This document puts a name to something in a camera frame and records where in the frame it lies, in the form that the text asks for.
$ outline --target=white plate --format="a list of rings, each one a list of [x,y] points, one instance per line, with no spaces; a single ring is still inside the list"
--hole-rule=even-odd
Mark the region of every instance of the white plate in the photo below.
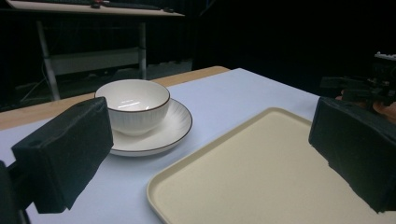
[[[139,157],[164,152],[175,147],[192,126],[192,116],[186,106],[171,99],[168,113],[160,126],[140,136],[113,132],[114,146],[110,153],[119,156]]]

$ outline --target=wooden surface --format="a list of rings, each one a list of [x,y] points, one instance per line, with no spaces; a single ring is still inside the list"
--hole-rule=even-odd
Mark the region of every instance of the wooden surface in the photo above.
[[[213,66],[205,69],[182,73],[170,77],[153,79],[165,87],[173,86],[183,82],[192,81],[202,77],[210,77],[215,74],[227,72],[229,69],[221,66]],[[23,124],[50,119],[58,116],[70,106],[93,98],[94,93],[62,99],[60,101],[49,102],[42,105],[32,105],[20,109],[10,110],[0,113],[0,130],[20,126]]]

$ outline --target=white bowl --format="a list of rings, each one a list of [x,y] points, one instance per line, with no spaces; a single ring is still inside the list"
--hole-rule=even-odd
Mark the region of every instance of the white bowl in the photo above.
[[[169,90],[142,79],[107,83],[95,97],[105,97],[111,128],[131,136],[147,133],[165,118],[170,102]]]

